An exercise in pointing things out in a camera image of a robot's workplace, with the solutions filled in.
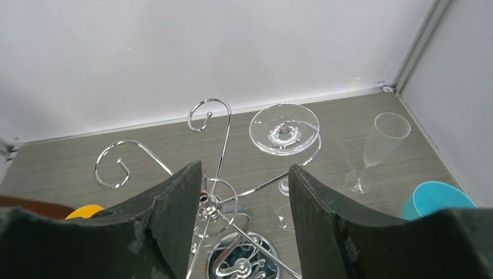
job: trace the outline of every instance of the wood-grain floor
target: wood-grain floor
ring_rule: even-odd
[[[399,216],[401,206],[414,188],[427,180],[453,184],[442,162],[425,140],[406,110],[392,93],[380,93],[307,104],[319,118],[322,150],[306,169],[325,185],[381,212]],[[363,148],[373,119],[381,112],[405,116],[412,131],[402,145],[381,165],[370,169],[373,189],[354,194],[344,186],[344,175],[363,167]],[[285,166],[301,163],[315,150],[294,158],[277,158],[254,147],[248,135],[252,113],[233,115],[230,139],[221,178],[242,192],[280,174]],[[199,127],[203,120],[194,121]],[[94,179],[94,163],[99,153],[118,140],[142,142],[172,170],[200,159],[204,171],[213,177],[224,137],[225,117],[213,118],[202,133],[191,132],[186,123],[140,128],[23,146],[10,167],[1,195],[61,203],[72,207],[99,204],[104,207],[122,202],[168,177],[154,161],[136,146],[120,146],[104,158],[101,177],[119,182],[124,173],[116,164],[122,158],[131,170],[130,182],[118,190],[104,189]],[[295,235],[277,228],[269,207],[272,187],[242,198],[241,204],[255,214],[253,229],[266,236],[277,248],[283,261],[300,271]],[[230,196],[218,188],[222,198]],[[203,278],[205,256],[195,278]]]

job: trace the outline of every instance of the chrome stand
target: chrome stand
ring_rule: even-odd
[[[242,196],[249,195],[260,189],[274,183],[288,175],[287,172],[272,178],[271,180],[259,185],[249,191],[237,194],[234,187],[228,182],[219,179],[221,169],[223,166],[224,153],[226,152],[226,145],[228,142],[229,132],[231,128],[231,108],[229,104],[221,99],[207,99],[197,105],[195,105],[190,113],[188,114],[187,124],[190,130],[196,133],[200,133],[209,123],[212,117],[212,112],[207,113],[207,117],[204,124],[200,128],[195,128],[191,124],[192,117],[195,111],[205,103],[208,102],[220,102],[227,109],[227,125],[226,134],[224,135],[223,148],[221,156],[219,158],[219,165],[217,167],[215,178],[207,178],[204,175],[203,180],[203,191],[199,197],[199,208],[198,208],[198,224],[194,228],[194,239],[192,241],[192,247],[190,249],[191,255],[193,255],[192,261],[188,268],[187,279],[191,278],[191,274],[197,265],[197,260],[201,251],[204,248],[211,248],[209,251],[210,256],[207,265],[207,276],[208,278],[280,278],[281,269],[285,270],[287,273],[292,275],[294,278],[302,278],[301,275],[293,271],[286,264],[284,264],[277,254],[276,250],[270,244],[270,242],[263,236],[250,231],[250,224],[253,220],[253,213],[248,208],[238,204],[238,198]],[[301,164],[302,167],[309,164],[314,158],[319,154],[321,148],[321,138],[318,135],[318,148],[316,152],[305,162]],[[116,189],[123,186],[130,179],[130,170],[125,165],[122,159],[117,160],[117,164],[120,165],[122,170],[125,172],[125,178],[118,184],[108,184],[101,180],[99,177],[99,164],[102,158],[108,154],[108,152],[122,144],[134,144],[142,149],[152,160],[154,160],[160,167],[163,168],[167,173],[173,175],[173,172],[148,148],[143,144],[133,140],[123,140],[115,142],[108,147],[106,147],[99,155],[95,167],[94,176],[97,182],[110,189]],[[231,191],[231,196],[226,199],[220,199],[215,195],[216,188],[218,185],[228,188]],[[237,215],[246,216],[246,222],[242,227],[234,224],[234,220]],[[211,232],[209,226],[211,222],[217,222],[218,220],[224,222],[224,226],[216,231]],[[208,238],[216,237],[224,233],[228,228],[232,228],[235,232],[228,234],[223,237],[218,243],[206,244],[205,240]]]

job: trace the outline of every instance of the white wall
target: white wall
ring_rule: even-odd
[[[0,117],[33,141],[392,83],[430,4],[3,1]]]
[[[403,93],[463,190],[493,206],[493,1],[457,1]]]

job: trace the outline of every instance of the blue cup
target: blue cup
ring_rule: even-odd
[[[445,208],[475,208],[471,199],[447,183],[428,181],[416,187],[402,207],[401,218],[414,220]]]

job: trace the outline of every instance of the yellow object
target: yellow object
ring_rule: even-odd
[[[76,209],[74,212],[69,214],[65,220],[82,217],[82,218],[90,218],[96,212],[102,211],[104,208],[99,205],[85,205],[81,208]]]

